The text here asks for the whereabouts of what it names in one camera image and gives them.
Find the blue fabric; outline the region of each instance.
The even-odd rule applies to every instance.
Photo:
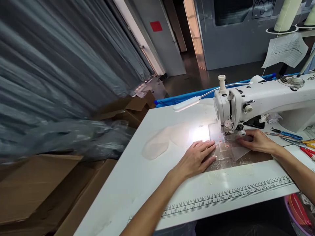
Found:
[[[269,74],[269,75],[264,75],[263,78],[266,81],[270,81],[270,80],[275,80],[276,79],[275,76],[276,76],[276,73],[273,73],[273,74]],[[243,81],[240,81],[238,83],[248,83],[249,81],[250,80],[243,80]],[[241,86],[241,85],[235,85],[235,86],[231,86],[229,88],[238,87],[238,86]],[[192,93],[186,93],[186,94],[175,96],[175,97],[159,99],[159,100],[155,100],[154,103],[156,104],[156,108],[175,105],[175,104],[181,103],[181,102],[183,102],[189,98],[201,96],[201,95],[203,95],[203,94],[205,94],[205,93],[207,93],[207,92],[209,92],[215,88],[218,88],[218,87],[209,88],[209,89],[205,89],[205,90],[201,90],[201,91],[197,91],[197,92],[192,92]],[[213,97],[214,97],[214,92],[212,92],[211,94],[208,94],[207,96],[203,97],[202,99],[213,98]]]

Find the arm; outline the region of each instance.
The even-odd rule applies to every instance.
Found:
[[[260,130],[246,130],[246,134],[254,138],[252,142],[239,139],[239,142],[254,151],[260,151],[274,155],[282,167],[294,180],[302,193],[315,204],[315,173],[295,158],[284,147],[276,144]]]
[[[179,163],[166,175],[159,187],[152,193],[132,218],[120,236],[152,235],[162,213],[177,188],[188,178],[200,174],[216,159],[204,158],[215,149],[214,141],[194,142]]]

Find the ruler markings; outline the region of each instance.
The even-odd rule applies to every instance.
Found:
[[[192,200],[168,205],[161,216],[161,220],[235,201],[241,198],[254,196],[290,185],[294,185],[294,182],[288,175],[284,175],[281,177],[260,181],[254,184],[249,184],[223,192],[217,192],[215,194],[210,194]]]

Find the hand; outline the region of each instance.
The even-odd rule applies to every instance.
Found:
[[[240,137],[238,142],[253,151],[260,151],[275,155],[275,153],[282,148],[282,146],[276,144],[258,129],[248,129],[245,130],[245,132],[247,135],[252,136],[254,140],[252,142],[248,142]]]
[[[173,173],[182,181],[204,172],[209,165],[211,165],[216,158],[210,157],[202,163],[204,158],[208,156],[215,148],[214,141],[194,142],[186,151],[182,159],[172,169]]]

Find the thread spool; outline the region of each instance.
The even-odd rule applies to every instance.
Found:
[[[266,80],[260,77],[259,75],[255,75],[253,78],[250,79],[250,82],[253,82],[255,84],[255,83],[266,82]]]
[[[286,34],[298,30],[296,26],[292,26],[295,15],[299,10],[302,0],[285,0],[281,8],[279,17],[275,27],[266,30],[267,33]]]
[[[298,23],[296,26],[301,29],[310,29],[310,30],[315,28],[315,6],[313,6],[306,20],[304,22]]]

